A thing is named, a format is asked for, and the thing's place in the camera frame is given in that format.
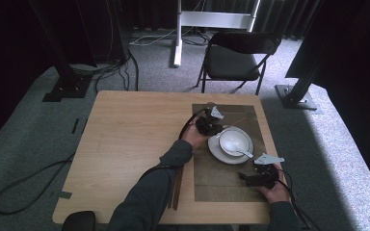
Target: hand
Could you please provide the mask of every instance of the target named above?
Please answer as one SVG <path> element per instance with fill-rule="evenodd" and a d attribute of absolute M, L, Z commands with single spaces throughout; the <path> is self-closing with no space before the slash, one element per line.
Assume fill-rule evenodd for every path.
<path fill-rule="evenodd" d="M 195 124 L 197 120 L 197 117 L 194 118 L 182 135 L 182 140 L 188 142 L 194 148 L 194 150 L 209 139 L 209 137 L 204 136 L 198 131 L 198 128 Z"/>
<path fill-rule="evenodd" d="M 278 172 L 278 179 L 283 179 L 283 173 L 282 171 Z M 266 196 L 267 200 L 269 201 L 269 204 L 280 202 L 280 201 L 287 201 L 290 202 L 290 193 L 288 190 L 281 185 L 279 182 L 276 182 L 275 186 L 269 190 L 264 186 L 257 187 L 257 189 Z"/>

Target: person's arm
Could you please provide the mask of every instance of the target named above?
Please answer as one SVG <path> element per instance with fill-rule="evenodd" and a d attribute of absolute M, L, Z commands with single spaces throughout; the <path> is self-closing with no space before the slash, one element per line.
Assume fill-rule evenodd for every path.
<path fill-rule="evenodd" d="M 159 165 L 185 165 L 191 160 L 193 149 L 207 139 L 198 133 L 195 124 L 191 124 L 182 140 L 174 142 L 170 150 L 160 158 Z M 172 198 L 176 173 L 177 169 L 157 169 L 147 174 L 113 212 L 107 230 L 155 230 Z"/>
<path fill-rule="evenodd" d="M 283 177 L 282 172 L 278 172 L 279 179 Z M 294 212 L 290 202 L 288 190 L 276 182 L 275 186 L 269 190 L 266 187 L 259 187 L 270 204 L 270 223 L 268 231 L 298 231 L 302 230 L 299 219 Z"/>

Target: gray carpet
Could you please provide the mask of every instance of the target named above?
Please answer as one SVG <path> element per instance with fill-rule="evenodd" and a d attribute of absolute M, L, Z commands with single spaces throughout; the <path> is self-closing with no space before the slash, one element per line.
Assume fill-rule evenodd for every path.
<path fill-rule="evenodd" d="M 136 36 L 152 33 L 137 33 Z M 278 155 L 286 160 L 283 168 L 293 178 L 298 204 L 323 230 L 370 230 L 370 172 L 326 91 L 317 86 L 311 86 L 309 90 L 321 114 L 283 109 L 278 99 L 275 85 L 293 86 L 297 81 L 284 76 L 300 45 L 300 41 L 285 39 L 282 42 L 268 62 L 259 94 Z M 204 47 L 184 43 L 182 65 L 172 68 L 173 47 L 174 42 L 168 39 L 148 46 L 130 46 L 140 68 L 140 90 L 200 91 L 193 86 Z M 93 69 L 84 65 L 74 67 Z M 127 72 L 131 76 L 130 90 L 134 90 L 132 62 L 129 62 Z M 0 131 L 0 190 L 35 170 L 66 159 L 76 150 L 95 100 L 94 81 L 85 98 L 42 103 L 57 78 L 53 67 L 42 74 Z M 98 88 L 123 90 L 122 81 L 114 75 L 101 80 Z M 209 82 L 206 92 L 254 94 L 256 83 L 247 83 L 235 90 L 237 86 L 237 83 Z M 79 122 L 73 132 L 76 119 Z M 39 193 L 55 171 L 55 167 L 50 168 L 10 189 L 1 198 L 0 208 L 14 210 L 22 207 Z M 12 216 L 0 215 L 0 230 L 61 230 L 61 225 L 55 224 L 51 216 L 67 171 L 68 166 L 41 199 L 27 210 Z M 251 230 L 265 228 L 265 225 L 253 225 Z M 97 230 L 103 229 L 104 225 L 97 226 Z"/>

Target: dark sleeve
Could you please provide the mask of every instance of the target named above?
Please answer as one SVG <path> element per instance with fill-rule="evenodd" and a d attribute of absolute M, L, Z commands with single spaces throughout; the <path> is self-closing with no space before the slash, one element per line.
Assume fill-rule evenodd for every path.
<path fill-rule="evenodd" d="M 270 224 L 268 231 L 302 230 L 299 220 L 290 202 L 280 201 L 270 205 Z"/>
<path fill-rule="evenodd" d="M 159 165 L 183 166 L 191 160 L 192 151 L 189 143 L 178 140 Z M 158 169 L 141 179 L 113 212 L 107 230 L 155 230 L 172 197 L 176 173 L 177 169 Z"/>

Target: dark placemat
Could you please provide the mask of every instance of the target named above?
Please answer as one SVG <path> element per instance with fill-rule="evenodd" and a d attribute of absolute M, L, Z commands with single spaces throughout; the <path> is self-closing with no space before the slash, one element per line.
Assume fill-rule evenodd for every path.
<path fill-rule="evenodd" d="M 194 104 L 193 113 L 206 107 L 205 104 Z M 254 159 L 266 153 L 254 106 L 217 105 L 217 108 L 225 116 L 220 122 L 223 126 L 245 118 L 233 126 L 244 130 L 251 137 Z M 194 153 L 196 201 L 266 201 L 260 192 L 247 187 L 245 182 L 239 179 L 238 171 L 247 175 L 256 174 L 252 159 L 239 165 L 223 163 L 211 153 L 208 144 L 202 145 Z"/>

